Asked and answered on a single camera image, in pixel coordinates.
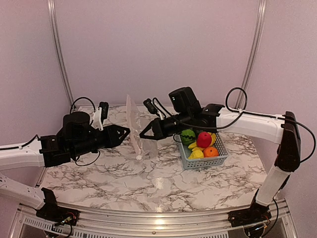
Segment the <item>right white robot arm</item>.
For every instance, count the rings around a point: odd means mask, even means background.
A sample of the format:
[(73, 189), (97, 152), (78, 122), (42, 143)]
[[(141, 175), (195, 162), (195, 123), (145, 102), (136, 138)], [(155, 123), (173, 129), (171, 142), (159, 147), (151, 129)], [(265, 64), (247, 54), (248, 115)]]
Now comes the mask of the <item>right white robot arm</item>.
[(176, 89), (169, 97), (177, 114), (152, 120), (140, 133), (142, 139), (161, 140), (194, 128), (237, 133), (278, 144), (275, 162), (251, 207), (245, 212), (248, 221), (256, 222), (301, 163), (301, 140), (294, 114), (286, 112), (284, 115), (264, 115), (220, 104), (208, 104), (203, 108), (190, 87)]

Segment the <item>grey plastic basket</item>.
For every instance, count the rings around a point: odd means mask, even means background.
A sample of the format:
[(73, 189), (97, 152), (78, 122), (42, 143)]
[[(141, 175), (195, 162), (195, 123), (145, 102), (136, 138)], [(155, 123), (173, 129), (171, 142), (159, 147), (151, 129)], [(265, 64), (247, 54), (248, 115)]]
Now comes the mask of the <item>grey plastic basket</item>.
[(215, 143), (212, 146), (218, 151), (219, 155), (212, 156), (212, 157), (189, 159), (192, 153), (192, 150), (188, 149), (188, 146), (185, 146), (180, 141), (180, 135), (176, 135), (175, 140), (176, 140), (176, 144), (178, 145), (183, 168), (185, 170), (220, 166), (229, 156), (229, 153), (227, 149), (225, 148), (225, 145), (222, 142), (222, 139), (218, 133), (215, 135)]

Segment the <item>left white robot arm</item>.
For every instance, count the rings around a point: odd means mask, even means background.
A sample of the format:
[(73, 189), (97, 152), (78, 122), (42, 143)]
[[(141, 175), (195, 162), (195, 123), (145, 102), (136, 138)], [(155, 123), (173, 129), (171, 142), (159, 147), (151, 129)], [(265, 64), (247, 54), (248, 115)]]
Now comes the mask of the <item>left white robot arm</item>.
[[(2, 147), (0, 169), (50, 168), (77, 161), (80, 156), (98, 153), (101, 149), (121, 145), (130, 129), (115, 124), (103, 126), (102, 119), (102, 116), (99, 116), (97, 126), (93, 127), (89, 114), (67, 114), (63, 117), (62, 128), (56, 135), (35, 136), (23, 145)], [(30, 187), (1, 176), (0, 193), (37, 211), (43, 211), (53, 221), (59, 220), (63, 215), (54, 192), (50, 189)]]

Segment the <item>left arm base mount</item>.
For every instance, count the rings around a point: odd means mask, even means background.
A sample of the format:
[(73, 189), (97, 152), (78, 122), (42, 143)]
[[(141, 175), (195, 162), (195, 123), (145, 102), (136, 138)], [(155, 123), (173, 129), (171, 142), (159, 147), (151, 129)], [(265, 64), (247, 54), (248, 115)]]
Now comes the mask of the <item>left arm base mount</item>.
[(71, 217), (72, 219), (69, 222), (67, 222), (67, 224), (68, 225), (71, 224), (72, 226), (75, 226), (78, 221), (79, 211), (75, 209), (64, 208), (64, 207), (58, 207), (55, 210), (39, 209), (39, 210), (36, 210), (36, 216), (48, 221), (58, 223), (58, 224), (61, 224), (61, 222), (64, 221), (66, 218)]

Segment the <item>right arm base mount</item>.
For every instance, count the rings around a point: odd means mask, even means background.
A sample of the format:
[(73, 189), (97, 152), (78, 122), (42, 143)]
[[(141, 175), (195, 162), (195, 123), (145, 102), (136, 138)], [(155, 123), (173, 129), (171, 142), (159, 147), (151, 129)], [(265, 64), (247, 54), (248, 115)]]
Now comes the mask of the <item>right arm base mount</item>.
[(253, 223), (262, 222), (271, 218), (271, 212), (268, 207), (265, 208), (246, 208), (228, 213), (228, 221), (232, 227), (244, 226)]

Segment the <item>clear zip top bag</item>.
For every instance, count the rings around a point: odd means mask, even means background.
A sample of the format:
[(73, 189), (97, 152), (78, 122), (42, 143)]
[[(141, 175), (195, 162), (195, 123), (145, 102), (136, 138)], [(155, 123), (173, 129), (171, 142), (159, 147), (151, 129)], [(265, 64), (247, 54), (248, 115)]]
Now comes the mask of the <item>clear zip top bag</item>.
[(130, 95), (127, 95), (126, 98), (126, 118), (130, 129), (130, 141), (135, 151), (136, 159), (144, 160), (157, 157), (157, 142), (140, 137), (140, 133), (149, 124), (150, 120), (141, 117), (141, 112)]

